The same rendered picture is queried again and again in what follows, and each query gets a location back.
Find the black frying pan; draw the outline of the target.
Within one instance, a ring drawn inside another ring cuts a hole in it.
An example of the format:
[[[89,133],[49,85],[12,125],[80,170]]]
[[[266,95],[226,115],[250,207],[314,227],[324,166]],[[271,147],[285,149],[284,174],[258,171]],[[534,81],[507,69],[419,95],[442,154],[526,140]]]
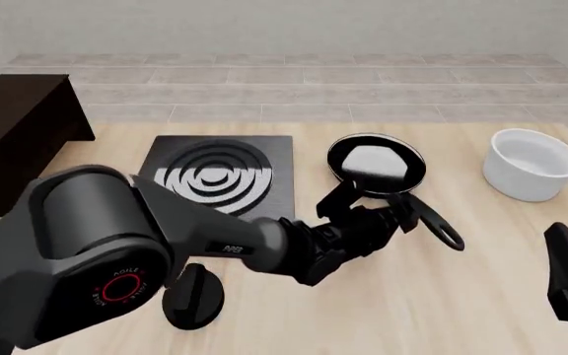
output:
[[[412,146],[380,133],[356,133],[339,138],[327,151],[329,169],[341,183],[357,183],[362,197],[389,203],[392,194],[407,197],[419,220],[441,242],[454,250],[464,250],[460,234],[434,209],[411,191],[426,176],[426,163]]]

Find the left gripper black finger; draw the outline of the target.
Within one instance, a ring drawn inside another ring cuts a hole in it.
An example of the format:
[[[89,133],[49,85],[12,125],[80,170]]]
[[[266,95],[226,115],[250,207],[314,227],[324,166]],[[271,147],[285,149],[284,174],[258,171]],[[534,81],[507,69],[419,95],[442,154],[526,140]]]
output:
[[[407,197],[392,194],[389,197],[392,215],[404,233],[409,233],[418,226],[419,215],[410,205]]]
[[[344,179],[316,206],[319,218],[337,218],[346,215],[353,203],[362,197],[357,183]]]

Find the round black stove knob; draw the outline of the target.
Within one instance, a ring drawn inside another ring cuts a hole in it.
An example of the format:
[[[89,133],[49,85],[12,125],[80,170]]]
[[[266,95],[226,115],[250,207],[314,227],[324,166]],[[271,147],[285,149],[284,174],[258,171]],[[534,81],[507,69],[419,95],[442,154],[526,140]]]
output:
[[[225,302],[221,280],[200,263],[187,265],[165,290],[162,308],[167,321],[179,330],[198,330],[218,317]]]

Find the white round bowl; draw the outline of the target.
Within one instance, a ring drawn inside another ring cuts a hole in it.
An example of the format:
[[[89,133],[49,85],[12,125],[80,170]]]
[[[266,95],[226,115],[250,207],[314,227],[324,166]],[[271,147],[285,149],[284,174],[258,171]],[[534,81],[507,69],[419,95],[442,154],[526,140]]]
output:
[[[530,129],[502,129],[490,138],[482,173],[508,197],[551,200],[568,183],[568,144]]]

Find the dark wooden cabinet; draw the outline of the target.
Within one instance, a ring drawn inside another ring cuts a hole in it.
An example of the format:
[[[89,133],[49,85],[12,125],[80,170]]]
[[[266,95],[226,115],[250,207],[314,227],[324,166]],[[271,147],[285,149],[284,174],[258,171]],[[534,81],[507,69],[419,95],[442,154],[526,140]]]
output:
[[[64,144],[95,138],[68,75],[0,75],[0,217]]]

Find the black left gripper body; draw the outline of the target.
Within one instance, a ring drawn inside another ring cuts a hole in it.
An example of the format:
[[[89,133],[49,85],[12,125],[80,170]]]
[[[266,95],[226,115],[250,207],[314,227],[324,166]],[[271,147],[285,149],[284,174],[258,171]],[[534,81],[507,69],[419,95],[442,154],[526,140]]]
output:
[[[356,206],[331,215],[331,227],[338,230],[343,239],[391,239],[397,223],[388,207]]]

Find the flat black stove plate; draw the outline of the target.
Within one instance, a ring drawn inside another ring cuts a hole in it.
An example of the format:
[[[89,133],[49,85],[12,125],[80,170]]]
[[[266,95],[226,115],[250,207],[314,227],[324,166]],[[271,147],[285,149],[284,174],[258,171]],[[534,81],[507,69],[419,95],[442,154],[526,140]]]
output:
[[[295,218],[290,135],[159,135],[138,175],[245,221]]]

